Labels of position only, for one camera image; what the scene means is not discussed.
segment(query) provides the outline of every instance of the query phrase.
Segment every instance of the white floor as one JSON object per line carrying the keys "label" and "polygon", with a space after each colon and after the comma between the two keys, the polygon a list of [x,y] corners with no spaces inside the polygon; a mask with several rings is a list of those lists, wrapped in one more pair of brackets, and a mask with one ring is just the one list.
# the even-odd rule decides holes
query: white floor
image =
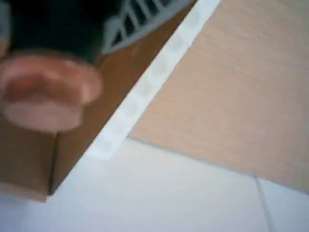
{"label": "white floor", "polygon": [[0,196],[1,232],[308,232],[309,196],[126,140],[46,204]]}

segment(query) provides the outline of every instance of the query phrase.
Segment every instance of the cardboard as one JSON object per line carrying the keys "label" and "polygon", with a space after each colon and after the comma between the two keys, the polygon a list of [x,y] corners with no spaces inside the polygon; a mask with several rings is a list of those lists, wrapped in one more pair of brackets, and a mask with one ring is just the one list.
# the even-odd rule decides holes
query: cardboard
{"label": "cardboard", "polygon": [[309,192],[308,11],[223,1],[130,136]]}
{"label": "cardboard", "polygon": [[18,128],[0,116],[0,190],[39,201],[53,194],[190,9],[98,61],[104,93],[86,109],[81,127],[53,136]]}

